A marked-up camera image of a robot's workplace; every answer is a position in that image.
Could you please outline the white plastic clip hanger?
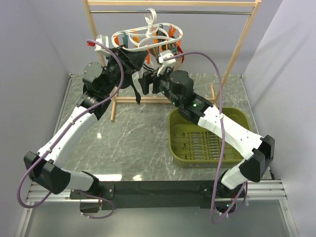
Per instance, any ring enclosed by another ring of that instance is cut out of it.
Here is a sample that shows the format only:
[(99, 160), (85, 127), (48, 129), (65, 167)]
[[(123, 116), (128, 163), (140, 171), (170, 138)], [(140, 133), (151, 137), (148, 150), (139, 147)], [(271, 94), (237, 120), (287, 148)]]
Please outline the white plastic clip hanger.
[(180, 27), (171, 23), (158, 23), (157, 13), (153, 8), (145, 11), (146, 26), (122, 30), (111, 36), (112, 45), (130, 52), (145, 51), (169, 44), (179, 46), (183, 37)]

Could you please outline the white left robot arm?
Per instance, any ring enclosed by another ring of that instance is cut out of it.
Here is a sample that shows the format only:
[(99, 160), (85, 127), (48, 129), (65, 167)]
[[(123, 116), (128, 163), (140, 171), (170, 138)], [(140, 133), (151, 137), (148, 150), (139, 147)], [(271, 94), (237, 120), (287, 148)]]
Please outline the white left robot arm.
[(87, 198), (99, 193), (99, 180), (85, 171), (64, 169), (72, 148), (86, 131), (106, 112), (114, 89), (133, 87), (132, 76), (141, 70), (147, 51), (130, 52), (124, 48), (113, 48), (104, 67), (99, 62), (89, 63), (84, 69), (83, 93), (68, 120), (56, 134), (37, 152), (24, 156), (29, 178), (59, 194), (65, 189), (81, 190)]

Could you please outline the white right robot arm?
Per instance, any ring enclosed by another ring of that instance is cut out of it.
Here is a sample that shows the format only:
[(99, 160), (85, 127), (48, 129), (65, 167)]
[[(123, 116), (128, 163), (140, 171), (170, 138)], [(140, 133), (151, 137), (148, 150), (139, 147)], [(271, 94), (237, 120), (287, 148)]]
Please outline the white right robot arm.
[(228, 116), (206, 98), (194, 92), (194, 81), (186, 71), (169, 73), (145, 72), (138, 79), (143, 94), (162, 93), (186, 120), (214, 133), (231, 145), (243, 160), (228, 169), (217, 183), (217, 193), (228, 197), (234, 189), (246, 182), (260, 182), (274, 158), (275, 139), (253, 133)]

